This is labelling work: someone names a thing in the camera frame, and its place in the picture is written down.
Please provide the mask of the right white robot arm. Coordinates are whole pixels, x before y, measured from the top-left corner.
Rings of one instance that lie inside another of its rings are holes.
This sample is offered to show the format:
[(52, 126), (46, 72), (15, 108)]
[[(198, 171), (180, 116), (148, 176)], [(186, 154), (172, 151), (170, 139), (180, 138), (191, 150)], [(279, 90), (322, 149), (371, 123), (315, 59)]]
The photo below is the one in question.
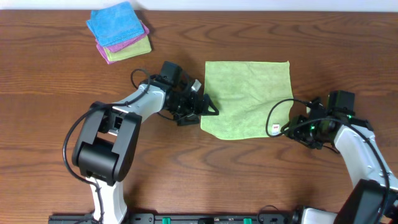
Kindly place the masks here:
[(308, 116), (298, 115), (280, 132), (310, 149), (330, 143), (342, 156), (353, 191), (338, 213), (311, 207), (294, 211), (292, 223), (397, 223), (397, 177), (388, 167), (369, 121), (354, 113), (354, 94), (333, 91), (326, 106), (307, 102)]

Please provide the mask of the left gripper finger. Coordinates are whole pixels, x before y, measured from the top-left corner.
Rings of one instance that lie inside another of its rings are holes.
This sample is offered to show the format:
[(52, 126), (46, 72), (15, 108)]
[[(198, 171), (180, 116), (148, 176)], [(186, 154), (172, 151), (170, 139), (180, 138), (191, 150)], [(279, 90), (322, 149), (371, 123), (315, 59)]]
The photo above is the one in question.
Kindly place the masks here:
[(199, 122), (200, 122), (200, 119), (199, 119), (198, 115), (194, 114), (194, 113), (182, 116), (181, 118), (177, 119), (178, 126), (194, 125), (194, 124), (198, 124)]
[(214, 105), (210, 96), (208, 94), (203, 95), (202, 107), (201, 107), (201, 115), (202, 116), (218, 116), (219, 110)]

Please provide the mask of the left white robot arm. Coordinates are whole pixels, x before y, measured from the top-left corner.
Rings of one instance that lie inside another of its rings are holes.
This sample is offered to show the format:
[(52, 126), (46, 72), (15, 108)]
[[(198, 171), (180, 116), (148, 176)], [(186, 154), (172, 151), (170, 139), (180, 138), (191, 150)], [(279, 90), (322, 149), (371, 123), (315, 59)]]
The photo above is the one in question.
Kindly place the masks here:
[(122, 223), (127, 214), (123, 180), (129, 172), (141, 124), (153, 114), (169, 111), (179, 126), (197, 124), (200, 116), (217, 116), (209, 95), (199, 95), (199, 81), (182, 82), (151, 76), (127, 98), (115, 103), (95, 102), (76, 121), (82, 129), (71, 164), (78, 178), (90, 184), (95, 223)]

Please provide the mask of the light green microfiber cloth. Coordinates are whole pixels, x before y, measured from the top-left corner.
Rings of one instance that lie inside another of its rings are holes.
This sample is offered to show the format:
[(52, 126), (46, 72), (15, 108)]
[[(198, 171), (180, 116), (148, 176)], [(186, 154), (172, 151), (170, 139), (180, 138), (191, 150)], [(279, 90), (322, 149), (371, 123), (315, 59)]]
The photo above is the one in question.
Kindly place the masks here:
[(289, 121), (289, 62), (207, 61), (205, 93), (219, 110), (200, 127), (222, 140), (266, 138)]

